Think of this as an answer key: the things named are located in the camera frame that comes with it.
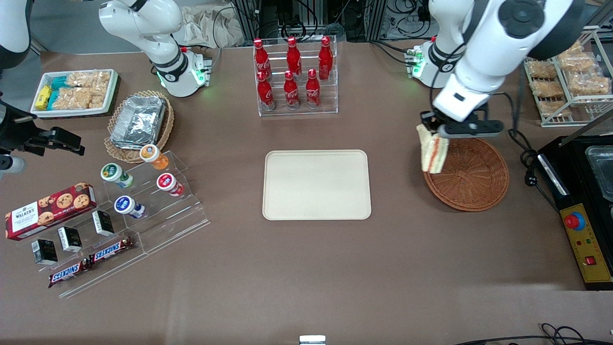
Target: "wicker basket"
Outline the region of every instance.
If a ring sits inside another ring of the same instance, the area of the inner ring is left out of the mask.
[[[440,174],[425,172],[428,187],[442,202],[461,211],[485,211],[509,188],[509,169],[498,150],[481,139],[452,139]]]
[[[156,144],[157,147],[160,149],[160,151],[162,151],[162,148],[164,147],[164,145],[166,145],[166,142],[168,141],[168,137],[170,136],[170,131],[172,131],[172,124],[175,121],[175,113],[172,110],[170,101],[168,100],[168,98],[166,98],[166,96],[164,96],[160,92],[150,91],[150,90],[137,92],[133,96],[143,96],[143,97],[155,96],[155,97],[160,97],[166,101],[166,112],[164,113],[164,123],[162,123],[162,128],[160,129],[160,137],[158,138],[158,143]],[[121,104],[115,109],[115,112],[113,113],[113,116],[111,117],[109,121],[109,125],[107,127],[109,129],[109,134],[112,133],[113,129],[115,128],[115,123],[117,122],[117,116],[119,116],[119,114],[121,113],[124,102],[125,100],[121,102]],[[126,149],[120,149],[118,147],[115,147],[115,145],[113,145],[113,143],[111,142],[110,137],[104,139],[104,146],[107,148],[107,152],[109,153],[109,155],[111,155],[111,157],[113,158],[117,158],[121,161],[125,161],[125,162],[132,163],[132,164],[138,164],[138,163],[143,162],[143,160],[140,159],[138,150],[126,150]]]

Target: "red cookie box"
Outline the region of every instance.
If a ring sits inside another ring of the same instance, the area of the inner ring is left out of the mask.
[[[6,238],[21,241],[95,207],[94,188],[85,182],[77,183],[7,213]]]

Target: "cookie image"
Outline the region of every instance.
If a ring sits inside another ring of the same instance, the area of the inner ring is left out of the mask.
[[[42,198],[39,200],[39,207],[47,207],[49,206],[49,197]]]
[[[37,222],[38,225],[47,225],[53,222],[53,213],[51,212],[43,212],[39,216],[39,220]]]
[[[81,194],[75,198],[74,206],[76,209],[82,209],[89,205],[89,197],[85,194]]]
[[[80,192],[80,191],[84,190],[84,189],[85,189],[85,188],[87,188],[87,187],[89,187],[89,185],[88,185],[88,184],[86,184],[85,182],[81,182],[81,183],[77,183],[77,184],[75,184],[75,190],[76,190],[77,192]]]
[[[56,204],[59,208],[65,209],[72,204],[72,195],[66,193],[59,196]]]

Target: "tabletop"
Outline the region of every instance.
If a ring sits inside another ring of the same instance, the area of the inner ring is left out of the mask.
[[[584,291],[560,217],[524,184],[521,149],[506,134],[488,141],[507,162],[507,195],[489,211],[456,211],[425,184],[415,126],[428,89],[401,64],[369,44],[340,44],[338,114],[278,120],[257,114],[252,54],[223,50],[210,87],[169,97],[175,125],[165,149],[189,166],[211,224],[69,300],[40,284],[28,250],[0,241],[3,343],[295,344],[323,334],[329,344],[454,344],[539,334],[542,322],[611,340],[613,294]],[[42,59],[44,71],[115,69],[119,100],[167,94],[142,53]],[[501,90],[514,97],[518,78]],[[541,128],[530,96],[520,129],[536,149],[572,132]],[[510,125],[504,98],[490,109]],[[99,170],[113,161],[108,120],[39,122],[80,135],[86,154],[16,153],[28,168],[0,181],[0,211],[80,181],[101,188]],[[322,149],[368,155],[371,216],[264,219],[266,154]]]

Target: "coca-cola bottle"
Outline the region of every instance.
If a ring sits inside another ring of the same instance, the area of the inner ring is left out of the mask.
[[[298,99],[298,85],[294,80],[294,74],[292,71],[285,71],[285,84],[283,85],[285,90],[285,102],[290,109],[298,109],[300,107],[300,100]]]
[[[275,109],[275,99],[272,96],[272,87],[266,80],[264,72],[257,73],[257,94],[262,101],[262,110],[271,111]]]
[[[319,107],[320,103],[317,71],[315,71],[315,68],[311,68],[308,70],[308,80],[306,82],[306,104],[309,108],[315,109]]]
[[[287,68],[292,72],[295,80],[300,80],[302,78],[302,59],[296,48],[296,37],[289,36],[287,46]]]
[[[264,72],[266,79],[270,81],[272,79],[272,70],[270,69],[270,60],[268,59],[268,53],[264,50],[264,44],[262,40],[256,38],[253,40],[253,46],[256,48],[256,68],[258,72]]]
[[[330,37],[321,39],[319,50],[319,80],[328,80],[332,72],[332,49],[330,49]]]

